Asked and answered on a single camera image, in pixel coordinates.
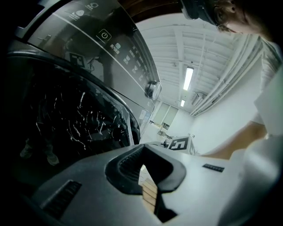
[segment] wooden board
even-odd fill
[[[155,206],[155,203],[156,203],[156,199],[151,197],[149,194],[147,193],[143,193],[142,194],[142,197],[145,201],[149,202],[150,204],[152,204],[153,206]]]
[[[147,181],[145,181],[143,183],[143,186],[146,186],[148,189],[150,189],[151,191],[153,191],[155,194],[157,194],[157,188],[153,187],[152,185],[150,185]]]
[[[146,179],[145,180],[147,183],[149,183],[151,186],[153,186],[153,187],[155,187],[156,189],[157,189],[157,186],[156,186],[156,184],[152,181],[152,180],[150,180],[150,179]]]
[[[142,185],[142,190],[143,192],[149,194],[151,197],[156,199],[157,194],[153,192],[152,190],[150,190],[149,188],[147,188],[146,186]]]
[[[148,208],[151,212],[154,213],[154,208],[155,206],[153,206],[152,204],[148,203],[147,201],[143,200],[143,204],[146,206],[146,208]]]

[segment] knob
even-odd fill
[[[161,83],[157,81],[149,82],[145,87],[145,94],[153,100],[157,100],[161,92]]]

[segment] power button icon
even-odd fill
[[[106,41],[109,41],[110,38],[112,38],[112,36],[109,34],[109,32],[106,31],[105,29],[102,29],[102,30],[98,33],[97,37],[98,37],[103,43],[105,43]]]

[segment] white shirt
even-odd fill
[[[265,39],[262,39],[262,43],[264,52],[261,58],[260,92],[263,92],[273,79],[283,61],[281,49],[276,43]],[[259,113],[256,113],[252,121],[264,125]]]

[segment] black rubber pad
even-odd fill
[[[215,170],[215,171],[218,171],[218,172],[223,172],[224,168],[223,167],[219,167],[219,166],[213,166],[213,165],[209,165],[209,164],[205,164],[203,165],[204,168],[208,168],[208,169],[212,169],[212,170]]]

